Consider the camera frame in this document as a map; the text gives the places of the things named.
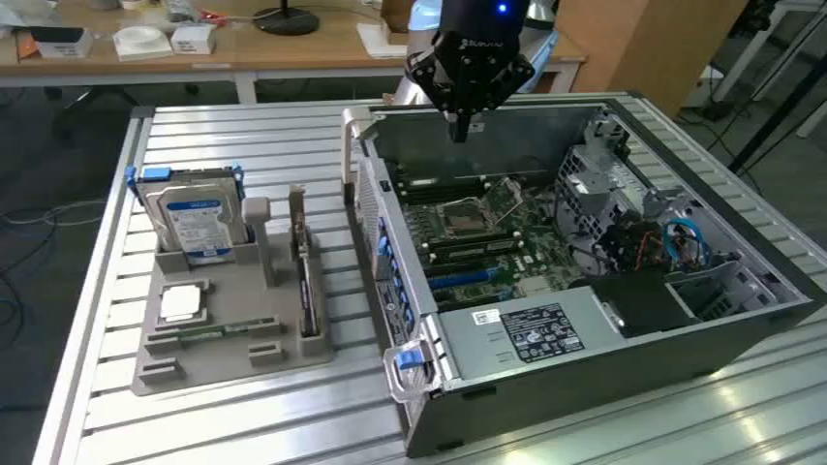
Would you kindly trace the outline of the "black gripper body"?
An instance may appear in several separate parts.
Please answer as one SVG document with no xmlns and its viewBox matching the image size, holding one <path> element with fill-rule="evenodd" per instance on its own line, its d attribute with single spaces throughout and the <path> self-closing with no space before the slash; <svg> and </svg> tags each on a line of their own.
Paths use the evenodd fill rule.
<svg viewBox="0 0 827 465">
<path fill-rule="evenodd" d="M 465 57 L 495 56 L 509 60 L 520 52 L 519 34 L 525 1 L 444 1 L 433 49 L 447 74 L 457 84 L 461 105 L 461 64 Z"/>
</svg>

